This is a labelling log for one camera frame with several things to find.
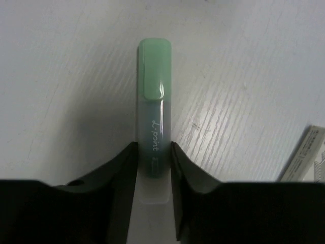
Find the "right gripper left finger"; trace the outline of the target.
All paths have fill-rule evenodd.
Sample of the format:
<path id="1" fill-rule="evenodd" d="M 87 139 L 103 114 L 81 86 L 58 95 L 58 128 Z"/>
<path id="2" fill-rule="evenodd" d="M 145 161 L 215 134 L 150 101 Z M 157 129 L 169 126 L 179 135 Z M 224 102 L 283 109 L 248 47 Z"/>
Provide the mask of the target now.
<path id="1" fill-rule="evenodd" d="M 138 145 L 60 186 L 1 180 L 1 243 L 126 243 Z"/>

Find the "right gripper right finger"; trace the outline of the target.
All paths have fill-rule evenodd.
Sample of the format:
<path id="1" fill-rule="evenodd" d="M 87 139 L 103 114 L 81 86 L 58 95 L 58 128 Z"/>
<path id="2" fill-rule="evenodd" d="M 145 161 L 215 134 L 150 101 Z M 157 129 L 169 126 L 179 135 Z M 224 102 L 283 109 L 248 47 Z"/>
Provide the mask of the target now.
<path id="1" fill-rule="evenodd" d="M 171 143 L 180 243 L 324 243 L 324 184 L 221 182 Z"/>

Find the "white eraser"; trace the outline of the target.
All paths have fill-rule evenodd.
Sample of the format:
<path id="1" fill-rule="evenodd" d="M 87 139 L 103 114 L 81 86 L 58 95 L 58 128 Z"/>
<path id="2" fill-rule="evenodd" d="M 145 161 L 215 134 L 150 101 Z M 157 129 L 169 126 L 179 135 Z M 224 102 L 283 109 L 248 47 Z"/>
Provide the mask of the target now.
<path id="1" fill-rule="evenodd" d="M 324 183 L 324 127 L 310 127 L 279 181 Z"/>

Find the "green highlighter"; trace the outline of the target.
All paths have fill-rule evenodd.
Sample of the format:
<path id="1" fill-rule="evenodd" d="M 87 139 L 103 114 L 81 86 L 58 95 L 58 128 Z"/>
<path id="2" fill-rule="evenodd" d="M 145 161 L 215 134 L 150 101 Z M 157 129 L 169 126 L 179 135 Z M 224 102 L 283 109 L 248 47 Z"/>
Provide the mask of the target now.
<path id="1" fill-rule="evenodd" d="M 165 204 L 170 190 L 172 47 L 163 38 L 138 46 L 137 141 L 140 200 Z"/>

